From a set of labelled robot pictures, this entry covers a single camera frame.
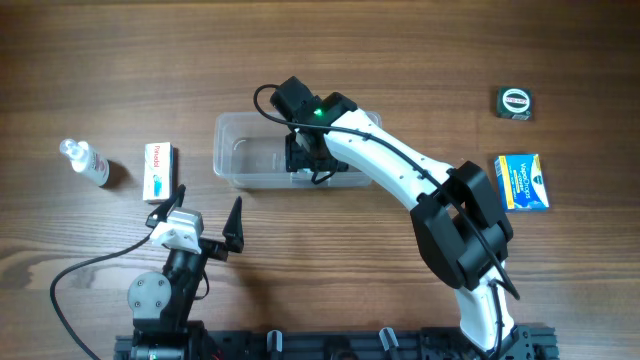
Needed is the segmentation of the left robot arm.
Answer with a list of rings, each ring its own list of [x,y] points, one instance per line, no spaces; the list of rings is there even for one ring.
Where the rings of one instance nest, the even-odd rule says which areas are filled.
[[[134,332],[114,347],[116,359],[223,359],[221,347],[204,323],[189,314],[202,281],[208,280],[207,261],[225,262],[244,248],[242,199],[238,197],[222,230],[223,241],[202,236],[202,214],[182,206],[186,187],[178,189],[147,217],[150,241],[169,250],[160,272],[146,272],[130,285],[127,301]]]

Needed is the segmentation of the white spray bottle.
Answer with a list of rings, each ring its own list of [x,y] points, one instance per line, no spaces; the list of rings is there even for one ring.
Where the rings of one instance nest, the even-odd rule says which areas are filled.
[[[86,141],[65,139],[60,143],[59,151],[70,161],[76,173],[99,187],[106,185],[110,174],[109,162]]]

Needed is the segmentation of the white Panadol box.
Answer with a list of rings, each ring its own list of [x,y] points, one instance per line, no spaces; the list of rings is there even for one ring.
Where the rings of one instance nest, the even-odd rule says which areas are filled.
[[[146,144],[144,160],[143,200],[167,200],[173,193],[173,146],[170,142]]]

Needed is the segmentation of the white blue medicine box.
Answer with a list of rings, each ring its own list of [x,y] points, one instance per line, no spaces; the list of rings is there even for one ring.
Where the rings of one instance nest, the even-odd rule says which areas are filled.
[[[307,174],[309,176],[312,176],[314,173],[316,173],[317,171],[308,169],[308,168],[303,168],[303,169],[298,169],[296,171],[296,174]]]

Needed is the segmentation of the blue yellow VapoDrops box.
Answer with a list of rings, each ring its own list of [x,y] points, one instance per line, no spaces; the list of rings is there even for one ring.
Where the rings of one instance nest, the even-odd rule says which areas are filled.
[[[546,211],[550,208],[538,154],[500,155],[494,166],[506,212]]]

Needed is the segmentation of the green round-logo box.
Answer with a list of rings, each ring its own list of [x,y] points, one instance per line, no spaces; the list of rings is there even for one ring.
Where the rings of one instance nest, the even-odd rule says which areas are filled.
[[[511,120],[529,120],[533,115],[533,96],[525,88],[499,87],[496,96],[496,115]]]

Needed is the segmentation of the clear plastic container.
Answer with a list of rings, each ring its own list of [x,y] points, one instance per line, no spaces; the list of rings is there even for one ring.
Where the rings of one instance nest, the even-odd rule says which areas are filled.
[[[227,112],[216,119],[214,173],[235,188],[302,189],[367,187],[370,177],[346,172],[296,174],[287,170],[285,137],[291,130],[258,112]]]

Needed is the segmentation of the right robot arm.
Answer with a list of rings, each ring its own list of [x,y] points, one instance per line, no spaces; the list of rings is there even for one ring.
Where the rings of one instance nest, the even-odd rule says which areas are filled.
[[[505,297],[519,293],[504,268],[513,228],[483,169],[413,150],[338,92],[320,98],[295,76],[271,88],[274,122],[315,173],[330,160],[353,166],[408,210],[422,260],[455,292],[462,334],[481,356],[500,358],[514,329]]]

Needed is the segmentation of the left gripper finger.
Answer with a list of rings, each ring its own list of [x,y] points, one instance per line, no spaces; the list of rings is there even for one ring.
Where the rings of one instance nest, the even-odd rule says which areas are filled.
[[[155,228],[159,223],[165,222],[174,208],[182,206],[185,192],[186,186],[180,184],[167,200],[163,201],[148,215],[145,225],[148,228]]]
[[[244,232],[242,226],[242,198],[238,196],[233,204],[222,232],[229,252],[242,253]]]

